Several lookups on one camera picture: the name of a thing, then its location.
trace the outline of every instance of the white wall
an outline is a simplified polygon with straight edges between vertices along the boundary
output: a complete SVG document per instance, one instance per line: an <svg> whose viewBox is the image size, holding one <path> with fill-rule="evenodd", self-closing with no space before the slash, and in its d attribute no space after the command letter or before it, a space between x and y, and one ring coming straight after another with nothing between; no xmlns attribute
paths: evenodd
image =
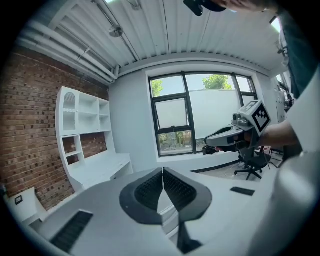
<svg viewBox="0 0 320 256"><path fill-rule="evenodd" d="M110 118L117 153L130 153L135 171L157 166L150 98L142 71L119 78L110 86Z"/></svg>
<svg viewBox="0 0 320 256"><path fill-rule="evenodd" d="M111 125L116 152L130 153L135 172L156 167L192 171L223 165L238 159L238 154L232 152L206 156L188 154L158 157L147 77L180 71L235 72L239 75L252 76L258 97L264 100L271 119L277 119L277 109L273 102L274 85L270 78L238 65L190 61L164 64L125 75L110 86Z"/></svg>

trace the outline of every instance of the human arm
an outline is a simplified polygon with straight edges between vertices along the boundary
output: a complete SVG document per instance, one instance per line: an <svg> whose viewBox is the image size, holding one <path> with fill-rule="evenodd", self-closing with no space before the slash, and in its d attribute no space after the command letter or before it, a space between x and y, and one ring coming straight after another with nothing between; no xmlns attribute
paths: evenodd
<svg viewBox="0 0 320 256"><path fill-rule="evenodd" d="M244 133L244 139L247 142L251 141L251 134L249 132ZM299 142L295 131L288 120L268 126L264 133L260 136L258 146L271 146L282 147L295 145ZM217 151L223 151L222 148L216 147Z"/></svg>

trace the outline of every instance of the brick wall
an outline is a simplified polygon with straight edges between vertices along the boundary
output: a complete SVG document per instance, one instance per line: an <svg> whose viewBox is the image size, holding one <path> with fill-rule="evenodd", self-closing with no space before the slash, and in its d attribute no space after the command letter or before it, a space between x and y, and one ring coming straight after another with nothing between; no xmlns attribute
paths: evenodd
<svg viewBox="0 0 320 256"><path fill-rule="evenodd" d="M0 180L12 197L35 187L46 209L74 193L56 138L61 86L109 99L109 88L73 68L18 47L0 77ZM104 137L83 136L86 157L106 150Z"/></svg>

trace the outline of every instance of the ceiling light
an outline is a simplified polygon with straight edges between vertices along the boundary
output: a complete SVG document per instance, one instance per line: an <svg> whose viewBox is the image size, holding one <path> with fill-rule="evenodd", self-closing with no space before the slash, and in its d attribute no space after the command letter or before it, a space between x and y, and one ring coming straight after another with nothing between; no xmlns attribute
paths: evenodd
<svg viewBox="0 0 320 256"><path fill-rule="evenodd" d="M276 31L278 31L280 33L281 31L281 25L280 25L280 21L278 18L275 18L274 21L271 23L272 27L274 27L276 29Z"/></svg>

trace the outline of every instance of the shirt sleeve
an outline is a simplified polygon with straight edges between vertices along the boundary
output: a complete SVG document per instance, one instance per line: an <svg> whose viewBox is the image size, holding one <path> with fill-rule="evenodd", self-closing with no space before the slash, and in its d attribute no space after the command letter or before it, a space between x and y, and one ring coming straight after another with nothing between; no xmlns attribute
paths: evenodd
<svg viewBox="0 0 320 256"><path fill-rule="evenodd" d="M320 151L320 66L287 114L304 152Z"/></svg>
<svg viewBox="0 0 320 256"><path fill-rule="evenodd" d="M296 99L310 83L317 66L318 59L300 27L290 14L283 10L279 14L283 34L287 43L289 70L294 80L292 88Z"/></svg>

